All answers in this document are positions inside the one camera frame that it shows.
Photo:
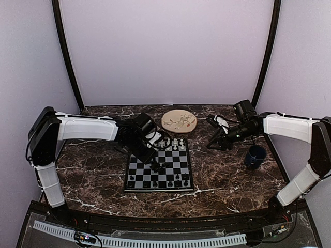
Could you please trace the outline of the black chess piece corner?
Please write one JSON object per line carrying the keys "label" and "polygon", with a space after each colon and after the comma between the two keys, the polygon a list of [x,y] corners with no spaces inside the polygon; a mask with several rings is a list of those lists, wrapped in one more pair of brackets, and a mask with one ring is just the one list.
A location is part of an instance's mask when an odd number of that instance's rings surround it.
{"label": "black chess piece corner", "polygon": [[188,186],[189,175],[188,174],[182,174],[182,180],[184,181],[183,186],[187,187]]}

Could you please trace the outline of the black white chess board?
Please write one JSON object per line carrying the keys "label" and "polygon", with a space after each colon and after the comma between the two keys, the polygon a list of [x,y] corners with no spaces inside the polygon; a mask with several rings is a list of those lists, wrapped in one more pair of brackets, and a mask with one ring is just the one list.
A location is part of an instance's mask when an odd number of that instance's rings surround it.
{"label": "black white chess board", "polygon": [[[184,138],[186,149],[184,151],[165,151],[159,150],[156,153],[155,160],[159,163],[171,163],[169,168],[165,169],[165,173],[154,173],[150,169],[150,164],[142,163],[134,155],[130,155],[127,160],[127,169],[125,174],[124,192],[188,192],[194,190],[194,182],[191,168],[191,159],[189,154],[188,140]],[[174,181],[176,175],[179,174],[182,181],[182,187],[176,188]],[[188,186],[183,186],[182,174],[188,174]],[[130,180],[130,175],[134,176],[134,180]],[[156,180],[158,186],[153,187],[153,181]],[[128,181],[135,181],[135,188],[127,188]],[[143,181],[150,181],[149,188],[143,188]],[[172,181],[173,186],[168,187],[168,182]]]}

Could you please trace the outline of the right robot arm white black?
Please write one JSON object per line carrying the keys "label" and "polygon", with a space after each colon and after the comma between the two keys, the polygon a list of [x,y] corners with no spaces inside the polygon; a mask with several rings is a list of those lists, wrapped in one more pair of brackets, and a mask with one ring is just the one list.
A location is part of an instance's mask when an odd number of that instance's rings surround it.
{"label": "right robot arm white black", "polygon": [[302,162],[292,172],[290,182],[270,201],[264,220],[275,224],[284,215],[283,207],[306,195],[317,183],[330,177],[330,117],[309,118],[280,112],[257,113],[249,100],[233,106],[237,120],[208,115],[206,120],[216,132],[207,148],[226,151],[233,144],[251,136],[269,136],[282,162]]}

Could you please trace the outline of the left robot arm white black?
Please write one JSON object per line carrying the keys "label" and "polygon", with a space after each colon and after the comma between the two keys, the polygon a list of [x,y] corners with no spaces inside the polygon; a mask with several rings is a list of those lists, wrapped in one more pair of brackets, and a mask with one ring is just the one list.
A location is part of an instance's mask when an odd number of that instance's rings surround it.
{"label": "left robot arm white black", "polygon": [[49,206],[54,208],[53,217],[62,225],[69,225],[73,214],[63,206],[65,198],[56,171],[56,150],[59,141],[70,139],[117,142],[148,164],[153,161],[156,145],[163,135],[146,113],[134,119],[121,119],[70,115],[45,107],[28,133],[25,158],[35,169]]}

